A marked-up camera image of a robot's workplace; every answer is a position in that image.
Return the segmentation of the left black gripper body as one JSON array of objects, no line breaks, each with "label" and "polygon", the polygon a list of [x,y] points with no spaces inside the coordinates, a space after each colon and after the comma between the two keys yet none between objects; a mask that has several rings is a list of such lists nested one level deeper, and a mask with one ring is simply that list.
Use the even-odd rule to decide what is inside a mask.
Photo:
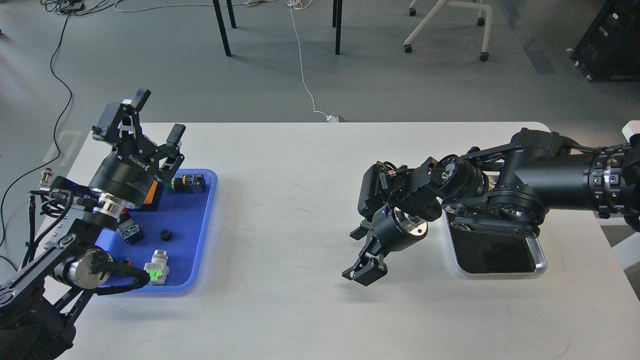
[{"label": "left black gripper body", "polygon": [[167,183],[176,173],[157,173],[153,153],[157,146],[143,153],[112,151],[100,164],[89,183],[98,196],[91,214],[96,221],[116,221],[124,208],[141,207],[154,182]]}]

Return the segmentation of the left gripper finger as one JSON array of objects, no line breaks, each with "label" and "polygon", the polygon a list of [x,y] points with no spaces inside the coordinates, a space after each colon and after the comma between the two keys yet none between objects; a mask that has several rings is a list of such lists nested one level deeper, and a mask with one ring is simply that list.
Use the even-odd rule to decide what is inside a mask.
[{"label": "left gripper finger", "polygon": [[92,139],[105,142],[115,153],[146,153],[153,142],[143,135],[139,112],[151,95],[149,89],[140,88],[133,99],[106,105],[97,125],[92,127]]},{"label": "left gripper finger", "polygon": [[157,173],[176,173],[183,163],[185,157],[181,153],[181,139],[185,133],[186,126],[174,124],[166,143],[160,145],[152,154],[152,162],[157,167]]}]

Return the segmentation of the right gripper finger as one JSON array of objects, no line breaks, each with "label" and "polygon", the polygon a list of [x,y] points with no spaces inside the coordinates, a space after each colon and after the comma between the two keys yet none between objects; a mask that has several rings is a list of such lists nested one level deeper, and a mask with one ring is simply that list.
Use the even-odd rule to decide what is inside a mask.
[{"label": "right gripper finger", "polygon": [[386,253],[382,249],[382,242],[369,235],[365,246],[359,252],[358,260],[350,268],[342,272],[343,278],[368,286],[387,275],[388,267],[384,262]]},{"label": "right gripper finger", "polygon": [[374,228],[374,225],[372,223],[372,221],[368,220],[368,219],[363,219],[357,228],[355,228],[354,230],[350,231],[349,236],[354,239],[354,240],[361,240],[365,237],[368,237],[370,231],[372,231]]}]

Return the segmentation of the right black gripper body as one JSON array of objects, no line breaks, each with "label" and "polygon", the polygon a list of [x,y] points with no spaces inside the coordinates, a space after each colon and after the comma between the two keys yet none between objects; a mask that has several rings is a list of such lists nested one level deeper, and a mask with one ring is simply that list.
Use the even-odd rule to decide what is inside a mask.
[{"label": "right black gripper body", "polygon": [[428,223],[418,216],[409,215],[397,207],[386,205],[372,217],[373,245],[371,254],[385,255],[402,251],[425,239]]}]

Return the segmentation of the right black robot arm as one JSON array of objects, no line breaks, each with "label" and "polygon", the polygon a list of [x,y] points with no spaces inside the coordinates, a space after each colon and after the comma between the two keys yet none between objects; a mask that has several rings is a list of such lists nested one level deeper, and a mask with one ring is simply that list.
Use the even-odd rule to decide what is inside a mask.
[{"label": "right black robot arm", "polygon": [[592,147],[523,128],[508,144],[429,157],[416,168],[378,161],[363,176],[363,220],[350,233],[366,241],[342,276],[373,284],[387,275],[390,253],[425,239],[441,217],[464,273],[541,274],[547,264],[538,237],[549,210],[621,214],[638,231],[639,182],[638,134]]}]

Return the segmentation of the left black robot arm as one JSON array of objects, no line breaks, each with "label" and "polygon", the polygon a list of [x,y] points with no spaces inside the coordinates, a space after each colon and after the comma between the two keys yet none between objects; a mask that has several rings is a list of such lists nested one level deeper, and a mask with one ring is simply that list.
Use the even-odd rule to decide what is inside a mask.
[{"label": "left black robot arm", "polygon": [[169,182],[185,159],[175,124],[156,145],[139,121],[151,92],[138,89],[109,103],[93,126],[93,138],[110,145],[87,186],[65,177],[42,178],[33,197],[44,214],[57,214],[40,235],[31,234],[21,269],[1,285],[1,358],[54,360],[73,346],[74,326],[93,296],[141,289],[150,275],[113,260],[96,246],[103,229],[116,230],[125,208],[139,208],[155,182]]}]

